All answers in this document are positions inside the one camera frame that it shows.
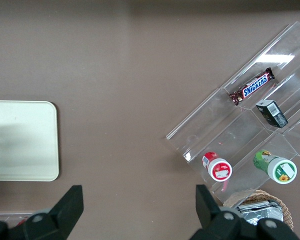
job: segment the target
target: small black box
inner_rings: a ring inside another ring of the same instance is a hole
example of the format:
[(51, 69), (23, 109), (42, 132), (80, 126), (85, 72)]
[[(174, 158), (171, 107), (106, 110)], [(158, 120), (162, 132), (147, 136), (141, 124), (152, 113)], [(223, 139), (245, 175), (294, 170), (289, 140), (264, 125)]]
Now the small black box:
[(270, 125), (281, 129), (287, 125), (288, 121), (275, 101), (261, 100), (256, 106)]

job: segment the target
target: red and white bottle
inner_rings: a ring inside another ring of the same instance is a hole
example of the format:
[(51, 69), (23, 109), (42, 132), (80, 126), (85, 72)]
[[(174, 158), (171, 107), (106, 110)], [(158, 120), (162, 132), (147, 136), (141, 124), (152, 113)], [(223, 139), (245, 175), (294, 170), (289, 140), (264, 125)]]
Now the red and white bottle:
[(224, 182), (231, 177), (232, 167), (230, 163), (220, 158), (215, 152), (207, 152), (202, 158), (202, 164), (217, 182)]

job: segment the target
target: foil packet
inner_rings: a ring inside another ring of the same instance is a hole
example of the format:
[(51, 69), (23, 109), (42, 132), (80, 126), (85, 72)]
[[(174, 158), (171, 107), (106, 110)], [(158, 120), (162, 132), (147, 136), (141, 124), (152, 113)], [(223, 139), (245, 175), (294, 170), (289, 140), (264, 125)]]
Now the foil packet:
[(252, 225), (257, 225), (260, 219), (277, 219), (284, 221), (282, 207), (275, 200), (240, 205), (236, 208), (243, 218)]

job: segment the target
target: black object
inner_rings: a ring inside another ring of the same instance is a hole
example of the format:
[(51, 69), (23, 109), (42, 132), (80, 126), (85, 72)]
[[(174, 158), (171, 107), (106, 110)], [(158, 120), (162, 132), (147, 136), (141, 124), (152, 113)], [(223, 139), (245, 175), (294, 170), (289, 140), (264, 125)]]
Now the black object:
[(65, 240), (84, 211), (81, 185), (73, 185), (49, 213), (38, 213), (8, 229), (0, 221), (0, 240)]
[(288, 124), (288, 120), (274, 100), (261, 100), (256, 106), (271, 126), (282, 129)]
[(197, 185), (195, 208), (202, 229), (190, 240), (300, 240), (283, 222), (264, 218), (257, 226), (235, 213), (221, 211), (205, 185)]

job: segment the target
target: clear acrylic organizer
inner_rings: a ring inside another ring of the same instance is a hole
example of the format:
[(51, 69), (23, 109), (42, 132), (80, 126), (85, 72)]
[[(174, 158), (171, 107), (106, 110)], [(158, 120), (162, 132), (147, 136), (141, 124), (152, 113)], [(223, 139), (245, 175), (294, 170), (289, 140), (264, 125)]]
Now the clear acrylic organizer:
[(0, 212), (0, 221), (5, 222), (8, 228), (14, 228), (30, 218), (31, 215), (31, 212)]
[[(269, 67), (276, 78), (235, 105), (229, 94)], [(288, 124), (269, 125), (256, 108), (260, 100), (275, 100)], [(166, 138), (229, 207), (239, 205), (269, 179), (253, 164), (256, 152), (265, 149), (289, 160), (300, 156), (300, 23), (284, 29)], [(216, 182), (210, 177), (202, 164), (207, 152), (216, 152), (231, 164), (229, 180)]]

